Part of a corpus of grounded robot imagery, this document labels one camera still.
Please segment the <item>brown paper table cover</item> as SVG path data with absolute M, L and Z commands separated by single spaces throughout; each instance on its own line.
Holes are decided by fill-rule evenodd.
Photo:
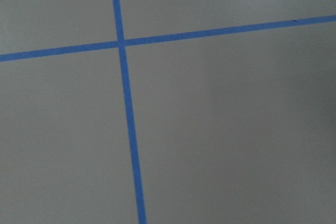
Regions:
M 1 0 L 1 223 L 335 223 L 335 0 Z

